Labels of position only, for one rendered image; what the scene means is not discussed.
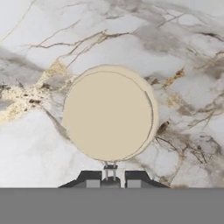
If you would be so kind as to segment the round beige stool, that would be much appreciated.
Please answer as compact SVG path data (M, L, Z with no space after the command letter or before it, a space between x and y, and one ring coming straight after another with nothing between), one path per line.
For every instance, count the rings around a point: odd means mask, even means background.
M73 81L62 122L80 152L104 163L100 188L119 188L121 180L109 173L150 145L158 131L158 104L138 73L124 66L95 66Z

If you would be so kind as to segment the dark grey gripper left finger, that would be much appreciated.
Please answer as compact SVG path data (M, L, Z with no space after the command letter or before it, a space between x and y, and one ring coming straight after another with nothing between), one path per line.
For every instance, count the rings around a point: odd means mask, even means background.
M74 179L60 188L83 187L83 188L100 188L102 181L101 171L81 171L77 179Z

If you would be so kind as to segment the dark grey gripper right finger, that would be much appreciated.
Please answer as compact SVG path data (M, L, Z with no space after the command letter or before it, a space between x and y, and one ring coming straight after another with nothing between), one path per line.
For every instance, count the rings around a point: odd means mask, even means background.
M167 188L167 185L152 180L146 171L126 171L125 172L126 188Z

